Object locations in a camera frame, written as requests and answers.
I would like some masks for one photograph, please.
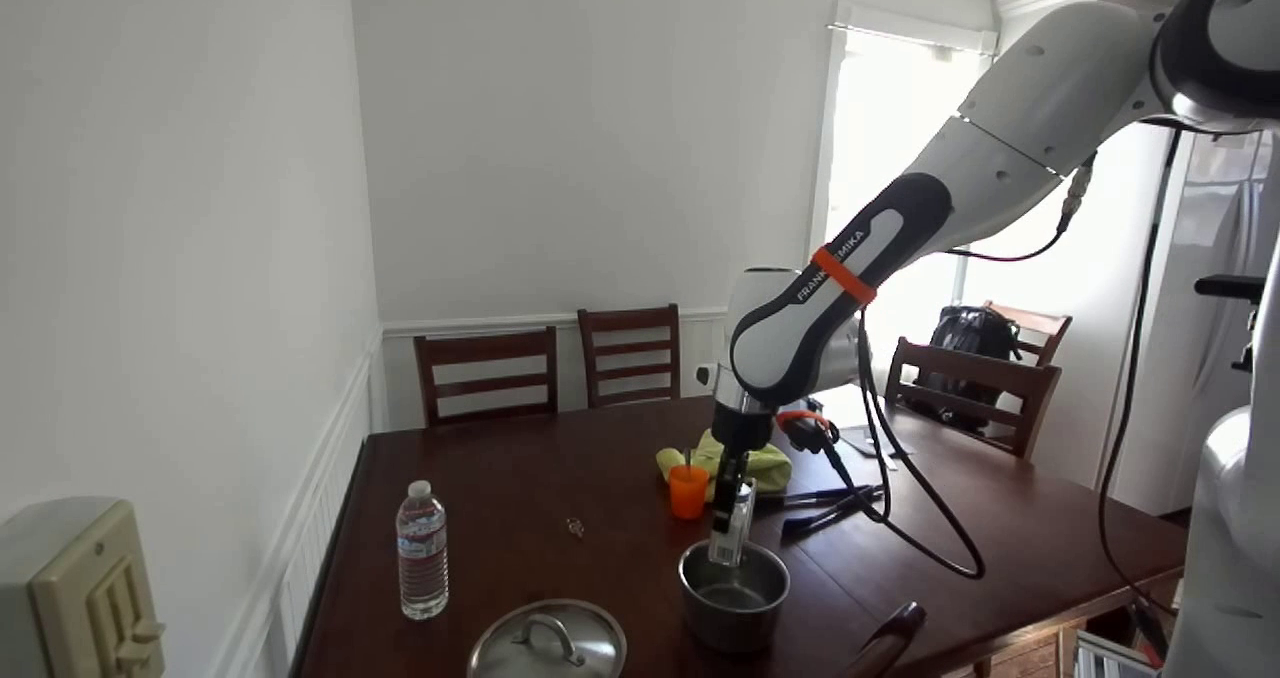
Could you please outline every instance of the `franka emika logo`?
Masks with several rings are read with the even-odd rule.
[[[838,248],[831,251],[831,253],[836,257],[836,260],[840,260],[840,262],[844,264],[845,258],[849,258],[849,255],[858,248],[858,244],[863,242],[864,237],[867,237],[867,232],[854,232],[854,235],[847,237],[847,239],[845,239]],[[827,271],[819,270],[818,272],[814,272],[813,278],[809,278],[809,281],[805,281],[805,285],[800,287],[800,292],[796,294],[796,301],[800,301],[800,303],[809,301],[809,296],[813,296],[813,292],[818,290],[818,287],[822,287],[822,283],[827,281]]]

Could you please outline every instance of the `wainscoting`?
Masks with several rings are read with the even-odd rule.
[[[387,427],[384,429],[387,431],[421,429],[425,422],[417,382],[417,365],[413,358],[413,336],[479,336],[494,335],[494,333],[536,331],[544,326],[554,326],[557,330],[561,409],[586,408],[582,342],[577,333],[577,315],[575,313],[513,315],[513,317],[507,319],[470,319],[470,321],[461,319],[460,321],[385,322],[383,326],[383,362],[387,371]],[[716,363],[723,344],[723,308],[680,310],[680,385],[682,394],[686,397],[708,394],[707,388],[695,381],[694,372],[700,363]]]
[[[259,569],[253,591],[228,629],[211,677],[288,675],[360,446],[384,414],[378,406],[383,403],[381,381],[375,375],[380,372],[380,344],[379,331],[307,461],[302,486]]]

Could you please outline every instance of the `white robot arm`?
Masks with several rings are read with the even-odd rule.
[[[1001,55],[911,166],[803,271],[742,274],[714,390],[712,429],[726,450],[713,531],[727,531],[745,454],[769,440],[773,413],[855,376],[855,313],[886,278],[923,255],[1009,226],[1129,123],[1211,132],[1275,127],[1280,40],[1271,31],[1277,28],[1280,0],[1181,0],[1167,14],[1107,3],[1061,8]],[[1272,265],[1272,278],[1277,271]],[[1280,304],[1277,292],[1268,287],[1263,303]],[[1280,306],[1262,319],[1254,342],[1256,388],[1266,379],[1272,390],[1280,356],[1265,363],[1275,343],[1266,331],[1280,321],[1275,313]],[[1280,414],[1275,418],[1272,429],[1280,426]],[[1251,445],[1258,443],[1276,454],[1265,472],[1253,469],[1265,481],[1280,469],[1280,443]],[[1275,482],[1270,486],[1253,487],[1271,500],[1268,508],[1280,500]],[[1271,528],[1262,542],[1258,533],[1253,526],[1249,540],[1274,578],[1280,531]]]

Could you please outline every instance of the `dark wood table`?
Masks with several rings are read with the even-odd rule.
[[[708,535],[673,519],[654,453],[698,443],[712,400],[461,423],[370,436],[352,478],[320,594],[298,650],[298,673],[462,675],[494,619],[541,599],[603,606],[628,642],[626,675],[835,677],[892,610],[919,601],[929,619],[895,675],[936,675],[1027,637],[1128,601],[1098,545],[1096,494],[1037,472],[992,446],[896,412],[900,438],[978,541],[988,576],[947,573],[858,516],[780,546],[783,514],[760,517],[751,540],[791,572],[773,646],[726,658],[682,627],[676,562]],[[791,493],[837,487],[822,455],[797,455]],[[876,464],[844,446],[860,482]],[[394,516],[406,486],[430,478],[448,510],[449,605],[424,623],[399,613]],[[934,550],[966,560],[909,473],[891,473],[893,519]],[[1176,577],[1185,533],[1121,504],[1114,550],[1134,578]],[[580,518],[585,537],[566,528]]]

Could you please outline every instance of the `orange cup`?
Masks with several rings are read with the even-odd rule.
[[[677,464],[667,475],[671,487],[671,514],[676,518],[699,519],[707,507],[707,484],[710,473],[695,464]]]

